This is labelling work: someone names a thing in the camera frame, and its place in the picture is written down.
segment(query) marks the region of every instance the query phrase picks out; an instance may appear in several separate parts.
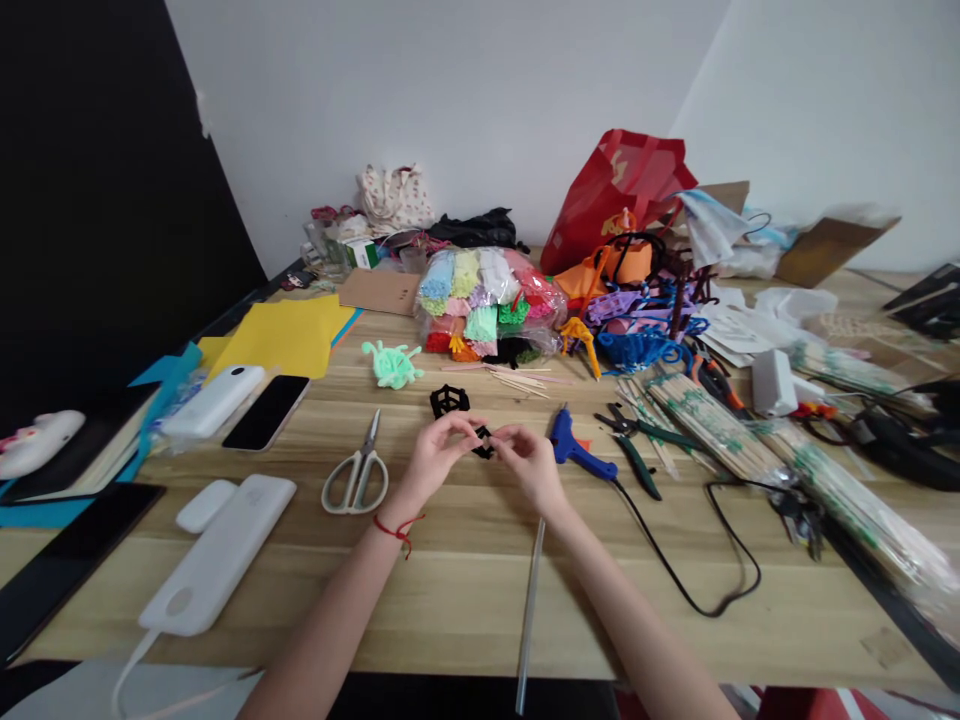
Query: white scissors handle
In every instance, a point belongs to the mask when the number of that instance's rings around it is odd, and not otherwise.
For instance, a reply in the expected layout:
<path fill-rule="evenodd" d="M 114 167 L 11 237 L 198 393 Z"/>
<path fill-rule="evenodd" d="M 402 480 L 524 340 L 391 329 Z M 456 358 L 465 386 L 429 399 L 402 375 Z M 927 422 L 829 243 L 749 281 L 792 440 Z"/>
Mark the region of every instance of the white scissors handle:
<path fill-rule="evenodd" d="M 334 505 L 330 501 L 330 490 L 334 481 L 348 463 L 353 463 L 353 466 L 350 468 L 347 487 L 343 491 L 343 500 L 340 501 L 339 505 Z M 363 497 L 367 492 L 370 471 L 373 469 L 374 463 L 380 466 L 380 472 L 383 475 L 383 487 L 380 489 L 380 495 L 377 496 L 376 500 L 369 505 L 364 505 Z M 361 452 L 357 450 L 330 473 L 330 477 L 327 478 L 327 482 L 323 485 L 323 491 L 320 493 L 320 502 L 323 504 L 323 509 L 332 515 L 360 515 L 376 509 L 383 502 L 383 499 L 387 496 L 387 482 L 387 466 L 377 455 L 377 451 L 371 450 L 370 454 L 364 458 Z"/>

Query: yellow paper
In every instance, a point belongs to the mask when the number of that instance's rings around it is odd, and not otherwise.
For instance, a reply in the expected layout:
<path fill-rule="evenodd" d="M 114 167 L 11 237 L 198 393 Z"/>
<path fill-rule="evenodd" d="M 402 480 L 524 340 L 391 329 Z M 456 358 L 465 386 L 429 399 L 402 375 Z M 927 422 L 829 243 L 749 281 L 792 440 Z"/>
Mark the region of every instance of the yellow paper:
<path fill-rule="evenodd" d="M 233 338 L 200 338 L 200 341 L 197 343 L 197 347 L 199 347 L 200 352 L 203 353 L 203 359 L 200 360 L 200 367 L 206 368 L 207 370 L 212 368 L 220 355 L 223 354 L 223 351 L 227 349 L 227 345 L 230 344 L 231 340 L 233 340 Z"/>
<path fill-rule="evenodd" d="M 354 308 L 340 307 L 337 295 L 254 305 L 210 377 L 229 365 L 260 365 L 268 373 L 322 378 L 330 361 L 330 342 L 353 312 Z"/>

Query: notebook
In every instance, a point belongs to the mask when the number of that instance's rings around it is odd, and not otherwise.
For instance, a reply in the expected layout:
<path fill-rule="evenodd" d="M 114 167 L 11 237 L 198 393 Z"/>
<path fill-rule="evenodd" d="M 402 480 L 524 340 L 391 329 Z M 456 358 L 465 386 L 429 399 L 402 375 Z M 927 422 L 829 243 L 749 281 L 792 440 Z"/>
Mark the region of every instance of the notebook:
<path fill-rule="evenodd" d="M 46 465 L 14 481 L 0 505 L 89 497 L 103 490 L 134 456 L 140 427 L 159 390 L 136 385 L 99 396 L 83 427 Z"/>

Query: black wall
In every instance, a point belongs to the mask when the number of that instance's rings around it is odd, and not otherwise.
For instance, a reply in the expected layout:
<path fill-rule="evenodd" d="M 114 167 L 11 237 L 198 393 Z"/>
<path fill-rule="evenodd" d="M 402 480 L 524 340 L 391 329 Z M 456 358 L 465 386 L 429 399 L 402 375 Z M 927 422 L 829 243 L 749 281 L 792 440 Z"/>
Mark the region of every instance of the black wall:
<path fill-rule="evenodd" d="M 0 3 L 0 437 L 261 285 L 163 0 Z"/>

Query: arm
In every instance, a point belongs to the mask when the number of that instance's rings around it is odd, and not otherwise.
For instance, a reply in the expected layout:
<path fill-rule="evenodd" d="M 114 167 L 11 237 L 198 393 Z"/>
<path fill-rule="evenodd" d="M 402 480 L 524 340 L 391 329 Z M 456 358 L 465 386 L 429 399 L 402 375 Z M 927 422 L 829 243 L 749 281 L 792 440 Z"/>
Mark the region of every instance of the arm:
<path fill-rule="evenodd" d="M 377 518 L 395 530 L 418 515 L 453 464 L 482 444 L 474 427 L 486 422 L 463 412 L 444 415 L 417 438 L 410 466 Z M 448 440 L 465 435 L 451 447 Z M 333 707 L 357 647 L 397 562 L 401 541 L 370 519 L 360 542 L 330 578 L 320 600 L 269 667 L 239 720 L 324 718 Z"/>
<path fill-rule="evenodd" d="M 491 442 L 566 549 L 574 573 L 650 717 L 737 720 L 707 669 L 664 624 L 569 504 L 550 441 L 521 425 L 510 425 L 493 433 Z"/>

